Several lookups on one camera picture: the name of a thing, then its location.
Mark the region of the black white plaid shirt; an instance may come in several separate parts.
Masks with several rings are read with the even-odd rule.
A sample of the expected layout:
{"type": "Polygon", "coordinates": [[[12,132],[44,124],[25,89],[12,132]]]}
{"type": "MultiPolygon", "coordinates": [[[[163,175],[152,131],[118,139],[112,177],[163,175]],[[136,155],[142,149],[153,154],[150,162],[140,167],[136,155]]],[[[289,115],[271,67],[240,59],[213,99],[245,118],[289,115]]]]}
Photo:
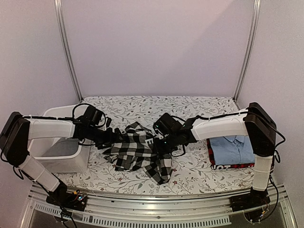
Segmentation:
{"type": "Polygon", "coordinates": [[[103,152],[116,171],[142,169],[158,185],[169,182],[172,157],[156,147],[158,137],[151,130],[134,122],[125,128],[123,138],[124,142],[114,143],[103,152]]]}

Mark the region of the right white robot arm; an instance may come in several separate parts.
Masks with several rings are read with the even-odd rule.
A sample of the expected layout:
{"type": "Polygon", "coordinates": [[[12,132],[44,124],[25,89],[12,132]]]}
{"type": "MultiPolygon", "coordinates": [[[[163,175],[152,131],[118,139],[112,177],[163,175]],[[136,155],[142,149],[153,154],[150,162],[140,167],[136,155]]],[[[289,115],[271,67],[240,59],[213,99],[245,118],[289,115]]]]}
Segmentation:
{"type": "Polygon", "coordinates": [[[195,116],[184,123],[175,120],[168,113],[163,114],[154,124],[159,134],[153,140],[158,154],[171,154],[178,146],[187,146],[205,139],[242,135],[248,136],[255,156],[253,191],[246,195],[249,207],[256,207],[264,199],[271,165],[276,150],[276,124],[256,102],[236,113],[213,117],[195,116]]]}

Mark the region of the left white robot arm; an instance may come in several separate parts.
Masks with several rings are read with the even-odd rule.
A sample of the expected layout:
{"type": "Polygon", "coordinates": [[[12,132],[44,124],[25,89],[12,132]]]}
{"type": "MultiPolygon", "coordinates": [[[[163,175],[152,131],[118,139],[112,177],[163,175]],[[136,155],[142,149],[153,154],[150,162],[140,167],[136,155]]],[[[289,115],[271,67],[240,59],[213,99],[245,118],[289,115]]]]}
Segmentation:
{"type": "Polygon", "coordinates": [[[65,184],[30,155],[28,142],[42,138],[76,138],[93,141],[98,149],[107,148],[123,141],[121,131],[112,129],[110,122],[101,111],[85,111],[79,117],[23,116],[13,112],[0,133],[0,158],[52,192],[53,200],[60,206],[67,206],[71,197],[62,189],[65,184]]]}

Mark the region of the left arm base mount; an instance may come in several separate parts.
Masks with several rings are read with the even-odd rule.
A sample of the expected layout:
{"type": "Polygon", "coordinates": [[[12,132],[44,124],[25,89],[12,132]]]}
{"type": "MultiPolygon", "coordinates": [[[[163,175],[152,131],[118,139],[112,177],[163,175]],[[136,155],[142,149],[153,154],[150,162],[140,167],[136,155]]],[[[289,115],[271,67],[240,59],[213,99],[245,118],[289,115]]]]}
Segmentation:
{"type": "Polygon", "coordinates": [[[84,211],[87,204],[87,194],[75,190],[68,192],[65,189],[49,192],[46,202],[66,209],[84,211]]]}

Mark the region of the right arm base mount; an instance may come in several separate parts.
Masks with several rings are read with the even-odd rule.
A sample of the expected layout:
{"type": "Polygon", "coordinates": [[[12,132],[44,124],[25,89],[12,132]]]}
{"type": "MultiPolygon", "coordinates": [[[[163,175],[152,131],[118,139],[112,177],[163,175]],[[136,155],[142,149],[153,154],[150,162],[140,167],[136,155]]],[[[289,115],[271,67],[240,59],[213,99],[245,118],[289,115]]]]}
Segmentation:
{"type": "Polygon", "coordinates": [[[269,209],[270,198],[268,191],[258,191],[253,188],[249,193],[236,195],[229,198],[230,207],[233,212],[244,211],[245,219],[251,223],[260,222],[269,209]]]}

